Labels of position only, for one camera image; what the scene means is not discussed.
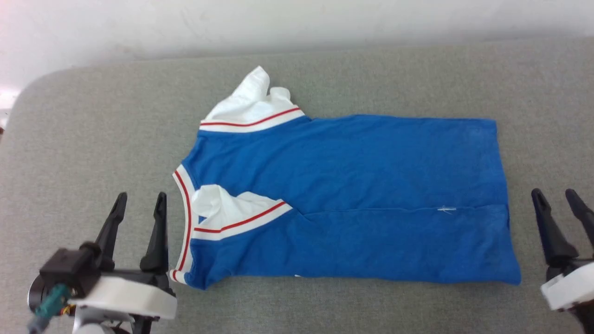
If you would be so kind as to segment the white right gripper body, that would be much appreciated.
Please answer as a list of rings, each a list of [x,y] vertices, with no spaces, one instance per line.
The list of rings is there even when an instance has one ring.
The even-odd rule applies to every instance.
[[[594,264],[575,260],[564,268],[548,268],[541,294],[553,311],[566,311],[592,302],[594,298]]]

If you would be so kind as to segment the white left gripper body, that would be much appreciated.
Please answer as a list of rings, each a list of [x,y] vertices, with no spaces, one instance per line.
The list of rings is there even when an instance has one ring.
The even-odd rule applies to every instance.
[[[85,297],[71,298],[77,321],[172,320],[178,300],[167,273],[119,271],[103,274]]]

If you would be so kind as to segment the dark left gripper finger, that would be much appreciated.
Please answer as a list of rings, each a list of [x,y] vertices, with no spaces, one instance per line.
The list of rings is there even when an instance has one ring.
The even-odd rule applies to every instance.
[[[101,271],[113,271],[115,268],[113,251],[117,238],[117,230],[125,215],[127,199],[128,196],[126,192],[119,193],[98,237],[96,238],[96,244],[101,251],[100,256],[98,256],[98,259],[96,260],[96,264]]]
[[[164,192],[157,196],[153,217],[155,222],[146,254],[140,260],[140,270],[164,275],[169,270],[167,197]]]

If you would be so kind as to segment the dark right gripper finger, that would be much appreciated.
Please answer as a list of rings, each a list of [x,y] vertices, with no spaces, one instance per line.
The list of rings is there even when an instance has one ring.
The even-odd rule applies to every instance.
[[[551,205],[541,189],[533,189],[531,196],[545,262],[550,268],[564,269],[578,257],[578,251],[566,240],[556,224]]]
[[[566,189],[565,195],[573,215],[581,222],[591,246],[594,247],[594,212],[574,189]]]

